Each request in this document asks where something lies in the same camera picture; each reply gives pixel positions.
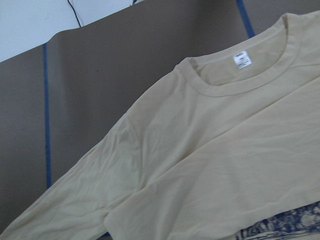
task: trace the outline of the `shirt sleeve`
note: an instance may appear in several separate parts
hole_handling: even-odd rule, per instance
[[[107,135],[16,218],[0,240],[95,240],[108,213],[141,178],[140,141],[127,113]]]

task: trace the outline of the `crew neck collar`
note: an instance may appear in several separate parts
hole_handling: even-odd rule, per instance
[[[176,68],[180,70],[194,89],[206,96],[222,97],[253,90],[280,76],[294,62],[301,47],[303,31],[301,21],[300,15],[285,13],[273,26],[260,34],[219,52],[204,56],[186,57]],[[205,82],[194,69],[194,66],[214,63],[263,43],[280,33],[283,29],[287,30],[284,52],[274,65],[258,75],[241,81],[215,86]]]

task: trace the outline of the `white wall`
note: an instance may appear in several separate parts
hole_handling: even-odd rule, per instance
[[[69,1],[81,26],[133,3],[133,0]],[[46,43],[60,31],[75,28],[79,25],[67,0],[0,0],[0,62]]]

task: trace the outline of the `blue painter's tape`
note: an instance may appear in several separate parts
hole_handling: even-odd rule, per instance
[[[48,87],[48,63],[47,44],[42,45],[43,50],[43,79],[44,79],[44,122],[45,122],[45,167],[46,188],[51,187],[51,150],[50,150],[50,125],[49,125],[49,87]]]
[[[243,24],[244,24],[244,27],[245,27],[245,30],[246,30],[248,37],[249,38],[254,37],[255,32],[251,26],[244,2],[242,0],[236,0],[236,4],[238,6],[238,9],[239,9],[239,12],[240,12],[240,15],[241,15],[241,18],[242,18],[242,21],[243,21]]]

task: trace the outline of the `printed graphic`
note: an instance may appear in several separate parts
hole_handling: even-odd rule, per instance
[[[312,234],[320,234],[320,201],[259,221],[237,232],[236,240],[287,240]]]

